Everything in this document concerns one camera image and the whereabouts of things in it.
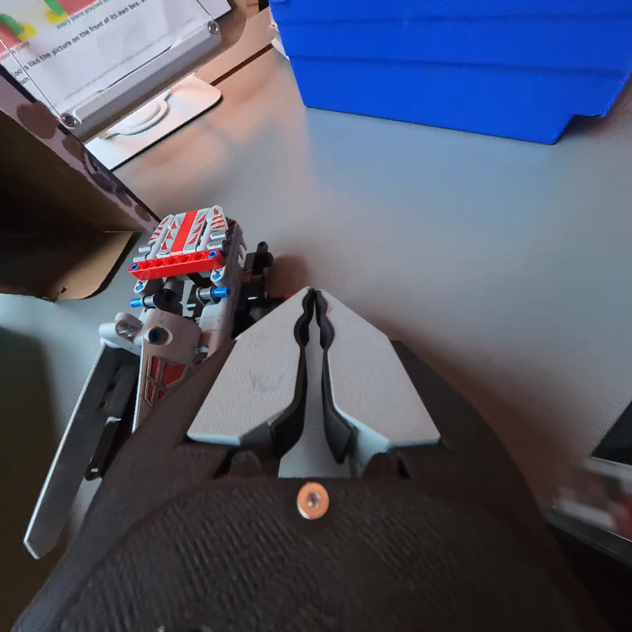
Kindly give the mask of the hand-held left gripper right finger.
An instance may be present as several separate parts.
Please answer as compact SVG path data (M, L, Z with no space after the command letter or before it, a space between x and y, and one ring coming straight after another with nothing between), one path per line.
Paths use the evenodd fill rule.
M351 475L376 454L435 446L440 432L388 336L328 292L317 292L322 404L329 449Z

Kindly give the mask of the black lego set box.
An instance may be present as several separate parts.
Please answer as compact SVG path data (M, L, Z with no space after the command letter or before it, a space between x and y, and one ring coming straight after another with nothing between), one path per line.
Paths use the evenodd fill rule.
M1 294L83 300L159 218L1 68Z

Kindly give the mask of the red white id badge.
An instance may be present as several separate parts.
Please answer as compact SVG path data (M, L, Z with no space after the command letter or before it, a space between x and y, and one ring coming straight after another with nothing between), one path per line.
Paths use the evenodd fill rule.
M584 456L553 496L559 513L631 540L631 465Z

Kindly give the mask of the grey red lego vehicle model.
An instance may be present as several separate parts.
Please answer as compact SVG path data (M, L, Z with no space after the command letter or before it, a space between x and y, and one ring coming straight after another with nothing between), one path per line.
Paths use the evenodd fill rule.
M23 539L31 557L57 546L82 481L105 476L162 399L290 298L268 294L273 263L264 241L247 252L240 225L218 205L166 216L138 247L132 312L99 326L100 350Z

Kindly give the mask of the printed instruction sheet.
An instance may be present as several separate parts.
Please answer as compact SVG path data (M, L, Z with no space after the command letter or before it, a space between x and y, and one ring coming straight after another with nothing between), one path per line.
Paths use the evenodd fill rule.
M70 113L159 56L215 45L229 1L2 1L1 67L30 96Z

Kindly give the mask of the blue plastic bin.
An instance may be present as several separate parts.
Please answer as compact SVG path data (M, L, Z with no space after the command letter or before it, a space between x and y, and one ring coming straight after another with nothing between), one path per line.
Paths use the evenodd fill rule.
M631 77L630 1L270 1L306 107L555 144Z

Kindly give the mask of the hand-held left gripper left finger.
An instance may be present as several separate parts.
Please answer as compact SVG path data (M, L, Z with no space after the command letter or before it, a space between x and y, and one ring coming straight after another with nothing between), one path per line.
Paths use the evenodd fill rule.
M237 337L187 431L191 447L275 459L294 448L304 429L314 304L315 290L305 287Z

